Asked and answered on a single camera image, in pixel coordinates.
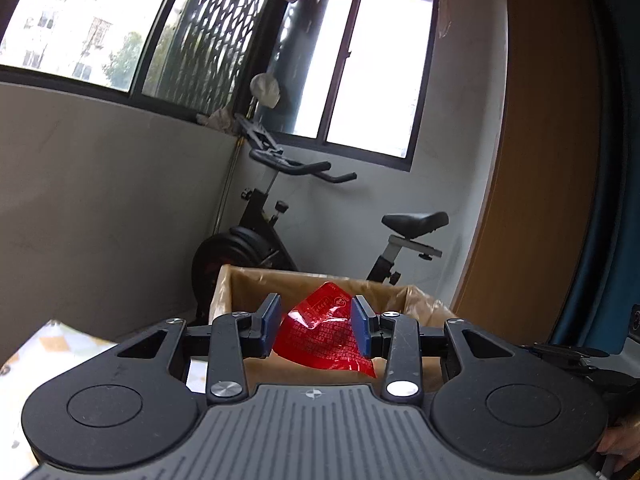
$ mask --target red package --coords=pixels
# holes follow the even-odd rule
[[[287,314],[273,349],[310,368],[355,370],[375,378],[373,363],[358,351],[350,315],[351,296],[327,282]]]

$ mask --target black robotic device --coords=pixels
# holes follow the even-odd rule
[[[169,319],[43,384],[22,412],[40,462],[27,478],[589,479],[603,396],[637,391],[582,364],[597,351],[519,348],[463,319],[420,327],[357,296],[360,352],[387,359],[380,396],[366,384],[251,393],[242,359],[270,353],[280,319],[276,294],[208,326]],[[192,356],[209,357],[206,394],[184,384]],[[436,393],[423,356],[441,358]]]

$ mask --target metal lattice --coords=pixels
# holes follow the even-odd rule
[[[157,96],[212,113],[229,104],[265,0],[187,0]]]

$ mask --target exercise bike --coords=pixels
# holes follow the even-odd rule
[[[242,192],[241,197],[247,201],[247,205],[238,225],[204,240],[193,257],[191,285],[198,301],[196,323],[207,323],[209,306],[223,265],[298,270],[274,228],[289,205],[278,200],[274,215],[269,217],[264,212],[264,204],[279,173],[311,175],[330,184],[344,184],[358,177],[356,173],[331,176],[327,173],[331,169],[328,161],[303,164],[287,158],[283,148],[261,124],[248,120],[241,114],[236,114],[236,128],[251,147],[249,157],[271,171],[267,173],[262,188],[245,189]],[[416,242],[414,238],[447,225],[449,217],[444,211],[432,214],[388,214],[382,217],[382,223],[400,236],[391,235],[388,238],[386,249],[367,276],[369,281],[383,283],[388,279],[390,284],[395,285],[400,279],[400,273],[392,272],[392,267],[403,247],[416,251],[425,260],[442,257],[442,251]]]

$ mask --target white wall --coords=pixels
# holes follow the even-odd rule
[[[481,197],[500,132],[506,78],[506,0],[451,0],[452,26],[436,40],[422,127],[409,173],[340,156],[287,148],[303,162],[330,160],[332,173],[356,171],[356,182],[332,186],[311,177],[281,175],[269,206],[289,211],[276,226],[301,270],[366,277],[390,231],[388,212],[449,213],[450,225],[423,238],[441,249],[425,262],[403,251],[400,283],[415,283],[449,303],[478,220]],[[264,169],[246,156],[238,165],[225,224],[236,222]]]
[[[113,338],[194,308],[233,139],[0,84],[0,362],[55,317]]]

